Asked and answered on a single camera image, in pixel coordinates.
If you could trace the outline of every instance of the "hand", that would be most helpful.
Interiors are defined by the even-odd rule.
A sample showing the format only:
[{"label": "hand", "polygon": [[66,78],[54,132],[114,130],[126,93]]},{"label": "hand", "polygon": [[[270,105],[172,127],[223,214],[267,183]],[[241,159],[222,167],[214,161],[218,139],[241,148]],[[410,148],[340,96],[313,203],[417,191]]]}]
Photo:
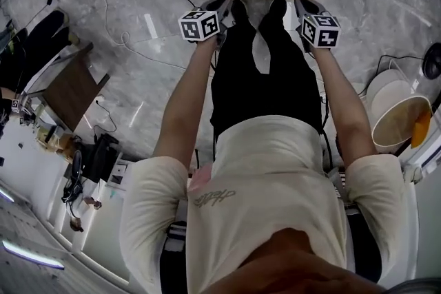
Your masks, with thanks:
[{"label": "hand", "polygon": [[217,35],[211,36],[210,38],[205,39],[204,41],[199,41],[198,47],[207,47],[207,48],[209,48],[210,46],[216,47],[217,44],[216,41],[217,41]]}]

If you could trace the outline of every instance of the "marble floor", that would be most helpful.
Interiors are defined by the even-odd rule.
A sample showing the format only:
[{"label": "marble floor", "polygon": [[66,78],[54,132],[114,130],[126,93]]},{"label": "marble floor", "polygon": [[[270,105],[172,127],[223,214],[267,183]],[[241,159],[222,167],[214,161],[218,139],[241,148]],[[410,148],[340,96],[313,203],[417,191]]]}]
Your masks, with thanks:
[{"label": "marble floor", "polygon": [[[196,5],[206,0],[192,0]],[[257,25],[271,0],[246,0],[250,18]],[[342,26],[342,38],[334,54],[347,78],[361,91],[376,70],[382,54],[423,56],[431,43],[440,40],[441,0],[318,0]],[[46,0],[1,0],[0,27],[8,17],[21,28],[44,6]],[[191,5],[187,0],[54,0],[28,26],[31,30],[45,15],[59,6],[68,12],[74,32],[92,41],[90,69],[96,77],[109,72],[111,79],[102,91],[103,106],[110,110],[118,127],[114,136],[124,150],[135,158],[150,156],[158,138],[165,104],[181,77],[194,45],[182,40],[178,18]],[[293,39],[297,23],[292,0],[285,18],[285,28]],[[151,18],[153,26],[148,25]],[[269,69],[269,52],[263,40],[256,37],[256,64],[261,72]],[[320,74],[316,64],[309,64]],[[420,73],[421,62],[399,60],[404,73],[417,90],[433,100],[439,93],[440,79],[428,81]],[[384,60],[381,69],[388,66]],[[201,162],[212,159],[211,95],[207,92],[196,147]],[[112,129],[107,113],[92,104],[75,131],[92,140],[90,125]],[[329,139],[334,140],[332,121],[327,124]]]}]

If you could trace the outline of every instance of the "black device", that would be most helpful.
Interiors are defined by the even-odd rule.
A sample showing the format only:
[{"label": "black device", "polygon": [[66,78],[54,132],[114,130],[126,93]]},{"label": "black device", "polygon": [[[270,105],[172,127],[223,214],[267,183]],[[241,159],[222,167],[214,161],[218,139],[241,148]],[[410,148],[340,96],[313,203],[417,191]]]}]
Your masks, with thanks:
[{"label": "black device", "polygon": [[118,151],[111,145],[119,141],[109,134],[101,134],[94,145],[78,144],[83,156],[82,175],[93,182],[108,181],[118,158]]},{"label": "black device", "polygon": [[72,203],[83,192],[83,185],[81,184],[81,162],[82,156],[79,150],[75,151],[72,161],[72,170],[70,172],[70,178],[66,182],[63,190],[63,197],[61,201],[70,205],[72,210]]},{"label": "black device", "polygon": [[426,52],[422,62],[422,73],[433,80],[441,75],[441,43],[434,43]]}]

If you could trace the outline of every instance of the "brown panel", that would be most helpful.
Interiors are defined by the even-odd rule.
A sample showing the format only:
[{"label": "brown panel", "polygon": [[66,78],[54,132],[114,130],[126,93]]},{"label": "brown panel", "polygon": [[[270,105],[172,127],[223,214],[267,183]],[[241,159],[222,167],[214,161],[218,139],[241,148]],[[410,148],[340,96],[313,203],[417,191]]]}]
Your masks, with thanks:
[{"label": "brown panel", "polygon": [[79,52],[43,93],[44,101],[72,131],[109,79],[106,75],[97,85],[84,63],[84,54]]}]

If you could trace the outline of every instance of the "white bucket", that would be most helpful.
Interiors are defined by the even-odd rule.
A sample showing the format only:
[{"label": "white bucket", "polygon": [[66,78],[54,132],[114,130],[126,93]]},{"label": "white bucket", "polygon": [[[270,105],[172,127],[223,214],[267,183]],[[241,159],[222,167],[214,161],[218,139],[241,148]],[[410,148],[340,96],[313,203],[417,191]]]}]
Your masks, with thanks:
[{"label": "white bucket", "polygon": [[430,108],[429,100],[416,94],[395,69],[386,70],[372,80],[366,100],[372,139],[382,152],[410,138],[416,119]]}]

